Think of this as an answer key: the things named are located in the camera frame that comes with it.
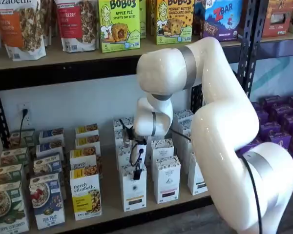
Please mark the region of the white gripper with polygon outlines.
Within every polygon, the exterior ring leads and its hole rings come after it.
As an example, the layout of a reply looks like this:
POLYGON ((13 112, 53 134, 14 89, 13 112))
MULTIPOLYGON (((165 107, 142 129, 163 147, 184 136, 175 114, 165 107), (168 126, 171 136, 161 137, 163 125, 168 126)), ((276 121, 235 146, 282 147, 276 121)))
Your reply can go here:
POLYGON ((134 143, 130 153, 130 164, 135 167, 133 180, 139 180, 143 169, 140 167, 145 163, 147 146, 144 144, 134 143))

